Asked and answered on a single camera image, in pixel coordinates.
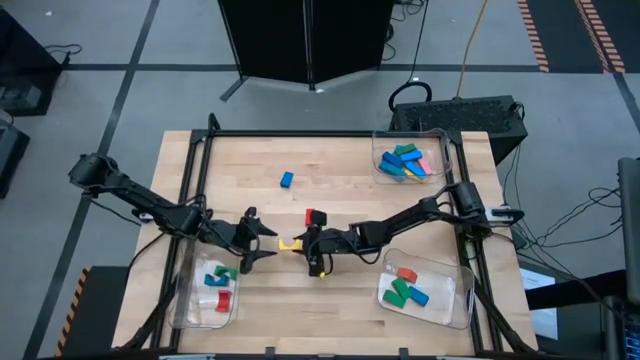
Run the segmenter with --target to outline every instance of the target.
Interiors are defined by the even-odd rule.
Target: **plastic container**
[[[191,248],[189,248],[189,241],[192,242]],[[218,265],[239,269],[239,258],[222,248],[200,241],[185,239],[182,242],[183,264],[188,256],[192,256],[193,261],[188,269],[183,269],[183,264],[178,267],[182,271],[178,280],[177,293],[170,307],[171,326],[177,329],[220,329],[230,324],[237,315],[240,272],[238,271],[236,280],[229,279],[227,286],[205,285],[204,278],[205,274],[213,275]],[[185,276],[185,271],[190,272],[190,276]],[[216,311],[220,290],[231,292],[229,312]]]
[[[412,299],[407,299],[401,309],[382,299],[386,290],[394,290],[391,282],[397,279],[396,273],[400,267],[409,268],[418,274],[416,283],[407,285],[416,286],[429,296],[426,306],[422,307]],[[455,329],[465,329],[471,321],[475,299],[474,284],[473,272],[467,267],[450,266],[391,249],[384,257],[378,281],[378,303],[385,309],[400,314]]]
[[[374,181],[378,184],[420,185],[441,179],[446,172],[452,169],[449,143],[447,133],[442,129],[426,132],[374,131],[371,138]],[[420,150],[422,157],[431,169],[424,180],[416,181],[406,176],[392,176],[379,168],[382,155],[385,152],[393,154],[397,145],[408,144],[414,144]]]

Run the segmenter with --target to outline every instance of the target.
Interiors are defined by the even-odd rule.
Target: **wooden tabletop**
[[[189,136],[189,132],[166,132],[162,142],[151,188],[172,201],[178,198]],[[463,133],[463,139],[470,177],[485,206],[500,205],[501,187],[486,133]],[[288,190],[279,186],[285,171],[295,174]],[[420,185],[379,182],[372,176],[368,138],[219,137],[213,142],[205,193],[215,218],[235,223],[247,207],[256,206],[266,226],[292,239],[305,231],[307,208],[327,212],[330,227],[346,229],[349,223],[393,215],[445,184],[443,177]],[[156,226],[144,225],[137,248],[157,234]],[[261,238],[263,249],[277,251],[276,237]],[[114,346],[126,342],[157,303],[168,247],[167,237],[141,256],[131,271]],[[383,256],[394,248],[459,264],[453,228],[442,222],[394,238]],[[485,256],[496,305],[522,339],[537,348],[513,244],[489,238]],[[309,277],[304,258],[294,253],[280,252],[258,261],[250,274],[240,278],[236,319],[218,330],[183,330],[180,352],[264,353],[265,347],[273,346],[278,354],[394,355],[401,347],[412,355],[473,354],[468,328],[432,324],[378,304],[382,259],[375,265],[355,256],[334,259],[333,274],[324,280]],[[484,346],[490,349],[479,303],[478,313]],[[163,331],[165,345],[169,319]]]

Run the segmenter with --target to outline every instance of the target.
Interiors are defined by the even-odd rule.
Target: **concrete floor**
[[[74,64],[126,64],[152,2],[150,0],[5,1],[8,11],[43,45],[80,43]],[[461,63],[480,0],[431,0],[420,64]],[[515,2],[494,0],[469,56],[470,64],[535,65]],[[399,8],[395,9],[400,16]],[[390,63],[411,63],[420,16],[394,23],[397,49]],[[508,43],[510,46],[497,47]],[[160,0],[141,63],[231,64],[233,57],[211,0]],[[215,112],[225,129],[385,129],[389,94],[407,72],[367,72],[322,84],[324,93],[305,87],[250,79],[227,102],[219,96],[237,79],[235,72],[137,72],[110,148],[120,168],[149,185],[165,130],[203,128]],[[455,94],[458,74],[417,73],[434,89],[434,100]],[[5,358],[21,358],[62,252],[80,199],[67,172],[81,153],[95,151],[124,77],[119,71],[63,73],[49,113],[20,118],[16,126],[31,136],[7,199],[0,201],[0,270],[6,283],[0,306],[0,347]],[[625,75],[640,94],[640,75]],[[541,234],[555,219],[587,199],[595,186],[616,187],[616,161],[637,157],[638,130],[611,75],[468,73],[463,97],[512,94],[526,106],[529,137],[522,145],[518,185],[526,219]],[[419,91],[398,101],[420,101]],[[499,167],[504,176],[507,159]],[[513,186],[507,192],[515,203]],[[127,212],[113,199],[105,204]],[[559,231],[553,242],[607,232],[617,218],[593,209]],[[87,265],[126,265],[137,239],[136,227],[91,207],[68,272],[54,279],[61,291],[40,356],[54,353],[78,275]],[[577,275],[624,266],[621,234],[598,242],[553,249]]]

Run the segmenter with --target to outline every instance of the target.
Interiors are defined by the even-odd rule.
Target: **red block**
[[[217,312],[229,312],[231,306],[231,291],[218,290],[218,306],[216,306]]]
[[[313,212],[313,209],[307,209],[307,213],[304,217],[304,224],[307,226],[311,226],[312,222],[311,222],[311,213]]]
[[[416,274],[415,271],[407,268],[398,269],[398,273],[396,275],[398,275],[399,278],[405,279],[412,284],[415,284],[416,280],[418,280],[418,274]]]

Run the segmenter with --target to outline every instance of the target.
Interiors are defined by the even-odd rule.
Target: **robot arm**
[[[438,198],[449,193],[455,204],[456,215],[440,210]],[[310,276],[325,276],[323,255],[355,254],[358,256],[379,253],[391,243],[394,236],[426,222],[445,221],[453,225],[468,226],[474,237],[484,239],[494,226],[509,226],[524,216],[519,210],[509,208],[486,210],[475,184],[461,182],[447,185],[437,194],[426,197],[400,213],[382,221],[365,221],[349,225],[349,230],[323,230],[326,223],[313,224],[298,236],[302,240],[303,254],[309,263]]]
[[[135,215],[151,215],[163,232],[197,239],[242,257],[240,272],[243,274],[251,271],[255,260],[276,254],[260,250],[259,235],[277,234],[262,225],[254,207],[247,209],[237,225],[212,220],[213,211],[206,208],[204,195],[196,196],[189,204],[174,204],[131,180],[118,170],[118,164],[113,159],[95,153],[82,155],[69,172],[69,178],[72,184],[84,189],[85,194],[93,198],[110,193],[132,205]],[[254,250],[251,249],[253,240],[257,241]]]

